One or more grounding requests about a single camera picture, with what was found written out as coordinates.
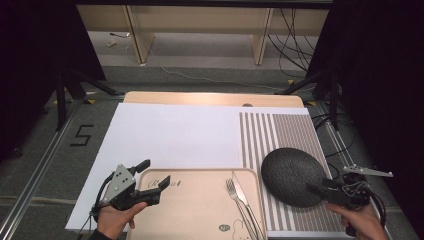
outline metal rod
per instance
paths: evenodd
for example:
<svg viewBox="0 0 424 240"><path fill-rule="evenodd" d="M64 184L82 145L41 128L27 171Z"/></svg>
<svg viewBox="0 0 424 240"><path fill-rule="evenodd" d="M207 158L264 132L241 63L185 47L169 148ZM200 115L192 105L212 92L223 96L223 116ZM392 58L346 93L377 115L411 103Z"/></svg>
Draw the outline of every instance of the metal rod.
<svg viewBox="0 0 424 240"><path fill-rule="evenodd" d="M79 107L82 105L82 101L74 101L69 109L69 118L65 122L64 126L60 131L57 131L53 137L53 140L50 142L47 150L45 151L43 157L37 165L34 173L29 179L27 185L22 191L21 195L18 197L15 202L12 210L8 213L6 219L3 221L0 229L0 239L11 239L16 229L19 226L22 217L24 216L28 205L31 202L32 197L38 190L49 166L62 143L63 137L68 131L69 125L75 116L75 113L78 111Z"/></svg>

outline utensil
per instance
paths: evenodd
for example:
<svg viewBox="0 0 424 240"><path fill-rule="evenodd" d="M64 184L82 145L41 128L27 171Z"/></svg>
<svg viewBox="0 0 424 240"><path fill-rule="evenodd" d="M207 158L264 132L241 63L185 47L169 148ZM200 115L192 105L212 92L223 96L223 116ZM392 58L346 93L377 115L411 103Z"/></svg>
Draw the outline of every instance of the utensil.
<svg viewBox="0 0 424 240"><path fill-rule="evenodd" d="M238 199L240 199L240 201L244 203L244 206L246 207L247 212L249 213L250 219L252 219L253 221L258 240L264 240L265 238L261 231L261 228L259 227L258 221L256 220L255 215L253 214L252 208L250 208L250 205L247 202L246 195L244 195L240 182L238 181L237 176L234 172L233 172L233 183L234 183L234 187L236 188Z"/></svg>
<svg viewBox="0 0 424 240"><path fill-rule="evenodd" d="M227 191L228 191L228 194L230 195L231 199L233 199L236 202L237 207L238 207L238 209L241 213L241 216L243 218L244 224L247 227L247 231L249 232L250 237L253 240L258 240L258 238L256 237L256 234L255 234L255 231L253 230L252 226L250 225L250 221L246 217L246 214L244 213L243 209L241 208L239 198L237 197L237 192L236 192L236 189L234 187L233 179L231 179L231 178L227 179Z"/></svg>

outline table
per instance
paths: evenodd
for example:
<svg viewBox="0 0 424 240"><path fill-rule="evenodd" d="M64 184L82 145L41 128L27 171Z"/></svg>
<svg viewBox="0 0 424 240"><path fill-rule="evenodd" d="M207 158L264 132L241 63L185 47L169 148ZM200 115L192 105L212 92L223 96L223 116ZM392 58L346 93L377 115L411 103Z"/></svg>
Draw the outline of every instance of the table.
<svg viewBox="0 0 424 240"><path fill-rule="evenodd" d="M181 92L128 92L124 103L220 105L254 107L296 107L303 108L298 96L277 96L233 93L181 93Z"/></svg>
<svg viewBox="0 0 424 240"><path fill-rule="evenodd" d="M279 147L308 152L329 174L309 113L297 96L129 92L115 112L66 229L80 229L97 185L119 163L131 167L149 158L155 169L250 168L261 179L261 161ZM276 201L264 186L260 191L269 237L344 236L339 216L323 211L323 205L299 211Z"/></svg>

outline gray floor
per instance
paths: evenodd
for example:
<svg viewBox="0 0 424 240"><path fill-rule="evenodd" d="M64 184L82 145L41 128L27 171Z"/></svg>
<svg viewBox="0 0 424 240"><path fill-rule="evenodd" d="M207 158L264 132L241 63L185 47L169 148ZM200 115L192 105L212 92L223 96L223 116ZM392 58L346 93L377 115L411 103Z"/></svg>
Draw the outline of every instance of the gray floor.
<svg viewBox="0 0 424 240"><path fill-rule="evenodd" d="M120 91L209 91L273 94L285 89L288 80L300 78L289 74L304 76L305 72L286 59L279 59L279 53L270 42L267 43L263 64L257 66L253 61L249 36L220 34L157 34L147 63L140 66L132 48L130 38L110 36L109 33L90 32L99 60L104 67L107 85ZM113 47L106 44L111 38L117 41ZM308 37L312 45L316 37ZM312 53L303 37L298 38L302 50ZM301 64L298 54L287 51L290 57ZM87 91L99 92L89 85ZM297 92L304 100L311 100L313 85ZM74 201L78 198L88 172L100 148L114 110L122 99L110 98L101 92L96 94L94 104L72 102L69 109L77 108L75 116L64 133L57 152L43 176L35 198L28 206L12 239L76 239L77 234L64 229L72 212ZM21 195L37 164L49 148L57 132L55 97L46 104L47 113L40 115L32 132L21 144L23 156L11 154L0 167L0 220L5 220L14 202ZM327 112L325 103L318 106L307 105L311 116ZM335 133L331 125L325 124L317 130L323 152L330 155L337 152L334 137L345 145L348 152L328 157L328 162L340 172L343 167L341 157L352 159L358 165L372 167L360 137L348 117L340 117L340 131ZM89 144L85 147L72 147L79 143L75 138L79 127L90 124L85 134L90 134ZM384 200L387 208L387 228L392 239L418 239L409 225L396 200L390 194L380 177L368 177L371 187Z"/></svg>

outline tray logo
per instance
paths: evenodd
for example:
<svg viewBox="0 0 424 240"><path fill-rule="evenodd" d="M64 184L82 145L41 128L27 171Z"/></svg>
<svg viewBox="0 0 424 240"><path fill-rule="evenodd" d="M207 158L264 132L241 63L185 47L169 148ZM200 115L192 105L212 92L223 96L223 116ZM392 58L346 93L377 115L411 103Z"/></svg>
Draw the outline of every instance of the tray logo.
<svg viewBox="0 0 424 240"><path fill-rule="evenodd" d="M157 188L160 182L161 182L160 180L152 180L152 181L149 182L147 187L148 188ZM170 187L179 187L180 185L181 185L181 180L175 180L175 181L171 181L169 183Z"/></svg>

